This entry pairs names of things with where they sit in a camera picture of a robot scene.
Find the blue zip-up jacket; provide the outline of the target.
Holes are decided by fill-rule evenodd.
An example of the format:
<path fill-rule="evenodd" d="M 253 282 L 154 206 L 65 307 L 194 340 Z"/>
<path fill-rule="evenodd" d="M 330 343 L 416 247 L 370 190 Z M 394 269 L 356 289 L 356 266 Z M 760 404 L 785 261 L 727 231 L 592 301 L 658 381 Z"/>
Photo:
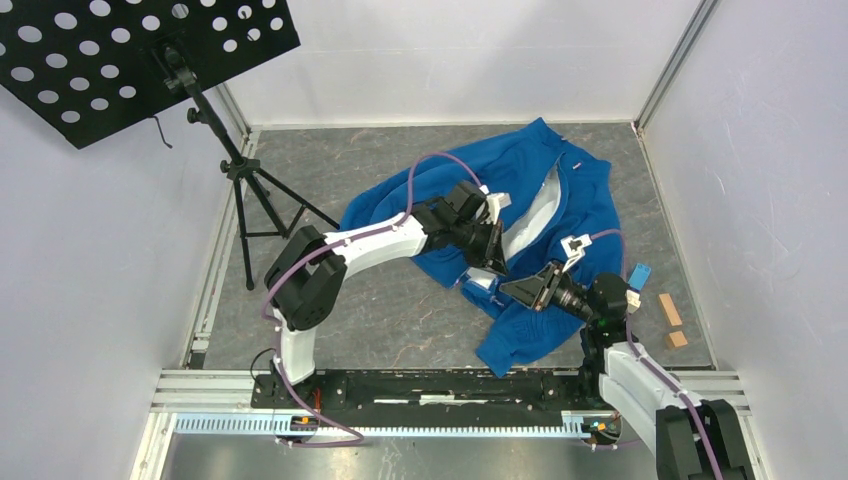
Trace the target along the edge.
<path fill-rule="evenodd" d="M 501 214 L 508 280 L 535 274 L 551 260 L 566 262 L 563 239 L 589 236 L 584 258 L 570 268 L 572 278 L 588 286 L 604 272 L 622 270 L 617 237 L 619 217 L 612 199 L 609 162 L 572 144 L 543 119 L 506 134 L 423 159 L 355 197 L 341 220 L 344 230 L 387 220 L 409 198 L 422 202 L 447 194 L 462 180 L 479 179 L 511 203 Z M 453 246 L 413 257 L 413 262 L 445 288 L 462 295 L 492 317 L 476 349 L 477 357 L 497 376 L 517 364 L 537 361 L 560 347 L 581 327 L 578 318 L 556 308 L 532 311 L 499 292 L 502 280 L 473 269 Z"/>

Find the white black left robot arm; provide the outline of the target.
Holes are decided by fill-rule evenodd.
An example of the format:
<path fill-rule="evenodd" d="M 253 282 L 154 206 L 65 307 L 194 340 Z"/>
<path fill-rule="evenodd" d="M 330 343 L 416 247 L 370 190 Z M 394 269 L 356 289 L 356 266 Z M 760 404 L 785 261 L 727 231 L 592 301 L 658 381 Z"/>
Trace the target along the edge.
<path fill-rule="evenodd" d="M 295 408 L 312 399 L 316 329 L 348 278 L 448 246 L 457 248 L 470 267 L 506 274 L 500 214 L 510 203 L 507 193 L 462 181 L 447 195 L 411 204 L 379 223 L 330 233 L 299 229 L 265 276 L 262 314 L 275 324 L 273 369 L 282 374 L 278 397 Z"/>

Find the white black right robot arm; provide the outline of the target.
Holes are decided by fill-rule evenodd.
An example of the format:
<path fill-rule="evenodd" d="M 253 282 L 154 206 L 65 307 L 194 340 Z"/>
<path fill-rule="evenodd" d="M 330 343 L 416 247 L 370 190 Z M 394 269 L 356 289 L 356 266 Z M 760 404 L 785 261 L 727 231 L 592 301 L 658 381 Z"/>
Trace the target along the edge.
<path fill-rule="evenodd" d="M 654 455 L 658 478 L 755 478 L 734 407 L 686 389 L 635 340 L 629 286 L 619 275 L 603 272 L 583 286 L 551 261 L 499 290 L 532 311 L 556 308 L 583 321 L 578 396 L 591 408 L 608 404 L 621 414 Z"/>

